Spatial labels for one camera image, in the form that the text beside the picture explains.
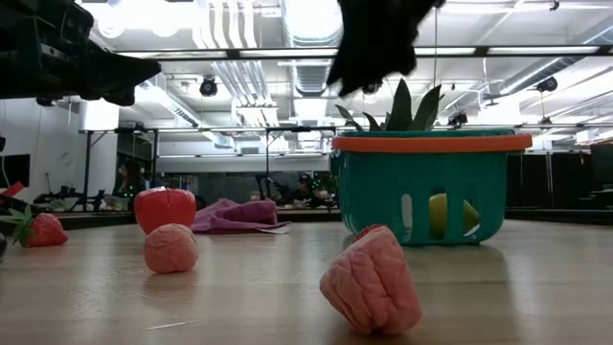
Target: teal plastic basket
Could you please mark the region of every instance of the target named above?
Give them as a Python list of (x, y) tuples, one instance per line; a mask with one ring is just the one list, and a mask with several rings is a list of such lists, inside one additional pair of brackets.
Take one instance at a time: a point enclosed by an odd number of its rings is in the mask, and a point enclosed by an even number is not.
[[(459, 141), (502, 135), (519, 138), (514, 134), (512, 129), (360, 131), (345, 132), (338, 138), (364, 138), (367, 140), (360, 144), (368, 146), (366, 142), (370, 138), (458, 138)], [(521, 137), (521, 149), (532, 144), (532, 139)], [(350, 151), (342, 150), (338, 143), (335, 138), (331, 169), (339, 176), (343, 221), (354, 234), (367, 226), (384, 224), (394, 231), (402, 245), (458, 245), (485, 241), (500, 230), (506, 207), (507, 154), (519, 150), (517, 141), (511, 150), (486, 148), (481, 152), (460, 153)], [(431, 196), (440, 193), (447, 194), (447, 228), (443, 236), (441, 233), (434, 236), (430, 231), (429, 202)], [(464, 222), (465, 200), (481, 217), (478, 227), (469, 232)]]

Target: yellow fruit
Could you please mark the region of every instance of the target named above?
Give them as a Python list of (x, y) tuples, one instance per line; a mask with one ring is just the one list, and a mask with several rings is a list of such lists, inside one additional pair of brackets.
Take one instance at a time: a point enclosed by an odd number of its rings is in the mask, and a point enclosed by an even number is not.
[[(481, 215), (464, 200), (464, 232), (467, 233), (481, 222)], [(430, 235), (444, 238), (447, 230), (447, 194), (430, 196)]]

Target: wooden table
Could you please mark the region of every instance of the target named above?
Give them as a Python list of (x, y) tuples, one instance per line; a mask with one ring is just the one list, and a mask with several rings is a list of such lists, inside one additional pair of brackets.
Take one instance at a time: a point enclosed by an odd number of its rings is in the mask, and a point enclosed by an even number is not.
[(198, 236), (193, 272), (152, 275), (136, 226), (13, 247), (0, 264), (2, 344), (611, 344), (613, 231), (507, 221), (482, 246), (406, 259), (424, 318), (409, 334), (360, 337), (319, 292), (351, 242), (340, 223), (287, 235)]

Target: purple cloth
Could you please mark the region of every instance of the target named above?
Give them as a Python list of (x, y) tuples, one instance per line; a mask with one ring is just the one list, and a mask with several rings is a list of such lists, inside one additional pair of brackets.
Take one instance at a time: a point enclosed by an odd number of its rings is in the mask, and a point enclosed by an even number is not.
[(277, 221), (277, 205), (273, 201), (238, 204), (222, 199), (195, 213), (195, 233), (236, 234), (282, 228), (289, 224)]

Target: strawberry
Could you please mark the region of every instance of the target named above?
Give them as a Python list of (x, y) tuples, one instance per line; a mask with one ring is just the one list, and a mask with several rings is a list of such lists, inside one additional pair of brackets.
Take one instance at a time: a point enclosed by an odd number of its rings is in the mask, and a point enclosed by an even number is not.
[(68, 241), (68, 236), (57, 218), (50, 214), (39, 214), (32, 219), (30, 206), (25, 214), (9, 210), (17, 218), (17, 226), (12, 234), (12, 244), (17, 242), (22, 247), (40, 247), (62, 245)]

